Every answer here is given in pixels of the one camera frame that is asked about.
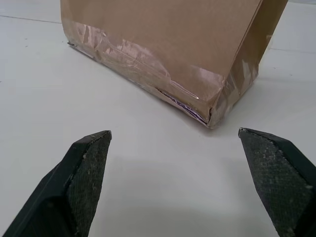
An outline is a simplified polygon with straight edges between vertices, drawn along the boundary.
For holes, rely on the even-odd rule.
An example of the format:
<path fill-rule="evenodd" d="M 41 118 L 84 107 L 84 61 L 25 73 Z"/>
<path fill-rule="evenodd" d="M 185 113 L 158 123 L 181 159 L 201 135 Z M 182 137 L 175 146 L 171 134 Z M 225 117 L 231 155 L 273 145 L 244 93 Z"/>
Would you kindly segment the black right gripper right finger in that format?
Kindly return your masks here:
<path fill-rule="evenodd" d="M 316 237 L 316 166 L 284 138 L 249 128 L 238 136 L 279 237 Z"/>

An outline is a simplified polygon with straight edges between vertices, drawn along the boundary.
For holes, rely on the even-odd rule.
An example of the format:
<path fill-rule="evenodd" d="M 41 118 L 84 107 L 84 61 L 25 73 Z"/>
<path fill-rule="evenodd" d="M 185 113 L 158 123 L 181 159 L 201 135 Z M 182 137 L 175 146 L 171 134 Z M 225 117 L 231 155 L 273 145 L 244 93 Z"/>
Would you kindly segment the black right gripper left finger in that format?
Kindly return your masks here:
<path fill-rule="evenodd" d="M 2 237 L 88 237 L 100 198 L 111 131 L 74 142 L 38 183 Z"/>

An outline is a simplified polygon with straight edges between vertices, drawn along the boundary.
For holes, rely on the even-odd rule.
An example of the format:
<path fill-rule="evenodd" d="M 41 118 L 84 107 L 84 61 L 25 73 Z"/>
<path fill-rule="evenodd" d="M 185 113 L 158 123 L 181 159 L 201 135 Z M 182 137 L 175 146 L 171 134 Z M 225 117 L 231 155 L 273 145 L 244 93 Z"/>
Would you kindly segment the taped brown cardboard box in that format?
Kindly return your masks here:
<path fill-rule="evenodd" d="M 258 76 L 288 0 L 60 0 L 69 45 L 214 128 Z"/>

